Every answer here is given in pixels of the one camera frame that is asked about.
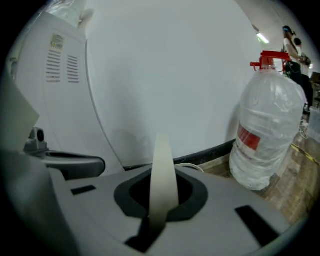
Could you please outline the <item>ceiling tube light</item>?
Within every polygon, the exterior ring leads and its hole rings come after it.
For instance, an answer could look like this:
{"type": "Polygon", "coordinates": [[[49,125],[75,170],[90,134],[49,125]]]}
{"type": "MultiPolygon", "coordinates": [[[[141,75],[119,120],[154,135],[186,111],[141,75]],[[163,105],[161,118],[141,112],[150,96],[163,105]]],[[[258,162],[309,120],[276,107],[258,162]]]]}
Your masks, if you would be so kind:
{"type": "Polygon", "coordinates": [[[266,45],[270,43],[269,40],[260,32],[257,33],[256,36],[261,43],[266,44],[266,45]]]}

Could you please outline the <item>clear plastic storage box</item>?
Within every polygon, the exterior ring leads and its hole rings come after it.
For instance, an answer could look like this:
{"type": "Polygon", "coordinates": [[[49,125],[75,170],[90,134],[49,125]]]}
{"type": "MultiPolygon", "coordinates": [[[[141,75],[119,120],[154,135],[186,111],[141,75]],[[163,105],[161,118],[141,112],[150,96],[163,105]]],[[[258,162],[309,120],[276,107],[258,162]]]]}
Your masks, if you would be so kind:
{"type": "Polygon", "coordinates": [[[320,108],[310,107],[307,136],[320,144],[320,108]]]}

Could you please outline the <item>black skirting board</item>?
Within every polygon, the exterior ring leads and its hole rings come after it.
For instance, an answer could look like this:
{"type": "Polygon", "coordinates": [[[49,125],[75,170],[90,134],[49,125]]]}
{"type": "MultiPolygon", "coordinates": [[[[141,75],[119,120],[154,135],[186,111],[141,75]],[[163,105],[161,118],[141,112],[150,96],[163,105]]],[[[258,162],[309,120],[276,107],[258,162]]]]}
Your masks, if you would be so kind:
{"type": "Polygon", "coordinates": [[[235,141],[236,140],[233,139],[231,141],[228,141],[224,144],[218,145],[213,148],[209,148],[209,149],[206,149],[197,153],[189,154],[186,156],[174,158],[173,162],[175,165],[183,164],[183,163],[201,165],[201,164],[216,160],[218,158],[221,158],[230,154],[235,141]]]}

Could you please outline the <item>clear water jug on floor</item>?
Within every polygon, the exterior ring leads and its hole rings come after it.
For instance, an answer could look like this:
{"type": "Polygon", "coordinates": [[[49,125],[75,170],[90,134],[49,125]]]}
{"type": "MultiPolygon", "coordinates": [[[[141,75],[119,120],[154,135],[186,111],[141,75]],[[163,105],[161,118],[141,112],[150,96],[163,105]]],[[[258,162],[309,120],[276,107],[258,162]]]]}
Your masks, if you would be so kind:
{"type": "Polygon", "coordinates": [[[263,51],[251,62],[255,73],[239,101],[239,125],[229,166],[235,180],[252,191],[270,184],[286,157],[306,103],[302,87],[281,75],[275,60],[290,60],[287,53],[263,51]]]}

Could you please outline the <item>white water dispenser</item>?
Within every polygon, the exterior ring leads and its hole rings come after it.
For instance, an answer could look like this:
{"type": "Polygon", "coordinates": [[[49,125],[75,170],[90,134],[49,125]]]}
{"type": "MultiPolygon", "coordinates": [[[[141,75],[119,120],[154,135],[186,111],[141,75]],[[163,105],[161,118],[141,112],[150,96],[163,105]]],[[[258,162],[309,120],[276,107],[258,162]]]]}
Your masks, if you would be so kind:
{"type": "Polygon", "coordinates": [[[84,32],[45,11],[14,42],[9,72],[38,113],[50,149],[100,157],[105,175],[122,173],[98,117],[90,86],[84,32]]]}

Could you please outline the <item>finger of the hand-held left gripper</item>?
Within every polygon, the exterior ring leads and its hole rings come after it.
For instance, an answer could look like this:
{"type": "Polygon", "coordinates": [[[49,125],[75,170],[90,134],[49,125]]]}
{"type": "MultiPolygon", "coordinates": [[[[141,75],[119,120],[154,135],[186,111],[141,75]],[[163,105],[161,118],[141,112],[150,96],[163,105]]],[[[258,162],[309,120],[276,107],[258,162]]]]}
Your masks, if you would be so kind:
{"type": "Polygon", "coordinates": [[[48,168],[59,170],[66,181],[95,178],[106,168],[105,161],[98,156],[61,151],[46,151],[43,163],[48,168]]]}

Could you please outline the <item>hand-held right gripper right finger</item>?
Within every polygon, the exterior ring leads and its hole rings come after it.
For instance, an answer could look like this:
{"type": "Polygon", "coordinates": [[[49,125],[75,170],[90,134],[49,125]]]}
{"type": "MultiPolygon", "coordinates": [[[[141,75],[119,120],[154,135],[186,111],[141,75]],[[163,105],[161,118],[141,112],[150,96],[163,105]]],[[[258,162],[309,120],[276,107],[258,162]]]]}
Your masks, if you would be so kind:
{"type": "Polygon", "coordinates": [[[190,168],[178,170],[206,186],[207,202],[192,219],[168,223],[149,249],[151,256],[276,256],[307,222],[290,224],[271,203],[231,179],[190,168]],[[276,232],[274,241],[260,245],[236,211],[245,206],[276,232]]]}

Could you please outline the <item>yellow black striped floor tape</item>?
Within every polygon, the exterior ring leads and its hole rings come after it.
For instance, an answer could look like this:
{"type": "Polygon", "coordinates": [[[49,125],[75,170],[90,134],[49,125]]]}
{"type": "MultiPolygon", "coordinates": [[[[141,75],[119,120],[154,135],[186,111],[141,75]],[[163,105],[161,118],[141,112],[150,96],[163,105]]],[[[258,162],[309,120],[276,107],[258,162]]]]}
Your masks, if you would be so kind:
{"type": "Polygon", "coordinates": [[[314,158],[312,157],[310,154],[306,153],[304,150],[302,150],[300,147],[298,147],[295,144],[291,144],[290,145],[295,151],[301,153],[302,155],[304,155],[307,159],[309,159],[310,161],[312,161],[313,163],[315,163],[317,166],[320,166],[320,163],[314,158]]]}

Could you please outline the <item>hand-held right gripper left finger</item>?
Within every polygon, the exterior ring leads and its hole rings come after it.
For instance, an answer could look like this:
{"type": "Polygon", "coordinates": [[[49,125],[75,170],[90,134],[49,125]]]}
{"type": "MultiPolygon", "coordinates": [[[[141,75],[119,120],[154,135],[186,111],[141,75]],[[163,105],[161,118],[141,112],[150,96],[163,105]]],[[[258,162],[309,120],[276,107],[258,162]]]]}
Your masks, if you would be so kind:
{"type": "Polygon", "coordinates": [[[68,214],[80,256],[151,256],[151,239],[142,218],[128,216],[115,200],[121,184],[150,174],[150,166],[119,174],[69,180],[68,214]]]}

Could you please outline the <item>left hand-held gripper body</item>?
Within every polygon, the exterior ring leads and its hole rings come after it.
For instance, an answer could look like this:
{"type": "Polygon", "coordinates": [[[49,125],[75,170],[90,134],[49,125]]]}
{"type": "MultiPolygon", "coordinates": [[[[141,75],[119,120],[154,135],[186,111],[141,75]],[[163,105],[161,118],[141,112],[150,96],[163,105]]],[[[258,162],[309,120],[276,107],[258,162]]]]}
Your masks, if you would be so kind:
{"type": "Polygon", "coordinates": [[[44,159],[49,157],[48,144],[42,128],[33,127],[24,145],[23,152],[27,155],[44,159]]]}

